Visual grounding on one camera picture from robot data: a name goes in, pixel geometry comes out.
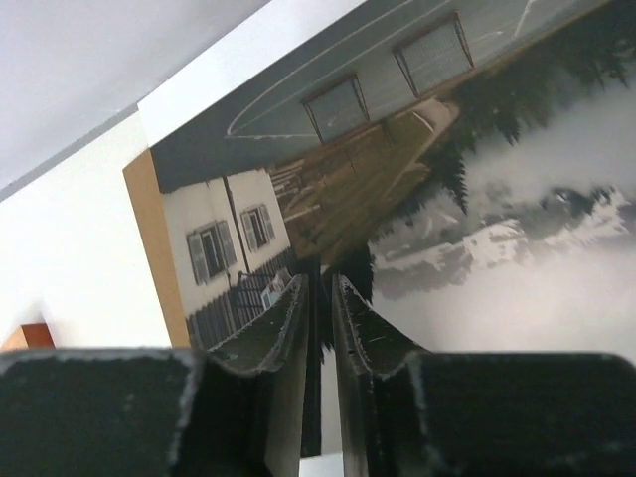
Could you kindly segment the printed photo sheet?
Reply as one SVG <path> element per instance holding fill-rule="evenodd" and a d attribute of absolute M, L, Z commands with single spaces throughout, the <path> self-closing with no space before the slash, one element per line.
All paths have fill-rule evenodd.
<path fill-rule="evenodd" d="M 635 355 L 635 5 L 367 1 L 141 113 L 192 341 L 320 277 L 305 456 L 340 449 L 331 281 L 442 352 Z"/>

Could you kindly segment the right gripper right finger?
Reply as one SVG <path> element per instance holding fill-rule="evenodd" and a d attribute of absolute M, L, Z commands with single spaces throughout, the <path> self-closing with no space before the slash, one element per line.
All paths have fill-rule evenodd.
<path fill-rule="evenodd" d="M 607 353 L 433 353 L 332 282 L 348 476 L 631 476 L 635 368 Z"/>

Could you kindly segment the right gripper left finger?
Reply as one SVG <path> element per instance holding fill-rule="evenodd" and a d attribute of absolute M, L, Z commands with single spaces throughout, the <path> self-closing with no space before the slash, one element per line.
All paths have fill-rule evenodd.
<path fill-rule="evenodd" d="M 295 476 L 308 279 L 211 350 L 1 356 L 5 476 Z"/>

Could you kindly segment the orange wooden picture frame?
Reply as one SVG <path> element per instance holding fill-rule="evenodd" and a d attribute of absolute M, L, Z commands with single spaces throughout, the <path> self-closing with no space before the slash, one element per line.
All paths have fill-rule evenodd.
<path fill-rule="evenodd" d="M 55 348 L 53 337 L 46 323 L 19 325 L 1 345 L 2 352 L 43 348 Z"/>

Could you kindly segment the brown frame backing board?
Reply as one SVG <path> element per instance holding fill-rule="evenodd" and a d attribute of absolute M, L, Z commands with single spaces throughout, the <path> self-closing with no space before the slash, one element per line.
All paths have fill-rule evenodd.
<path fill-rule="evenodd" d="M 162 194 L 149 148 L 123 168 L 123 177 L 170 344 L 172 347 L 189 348 L 191 343 L 186 314 L 173 260 Z"/>

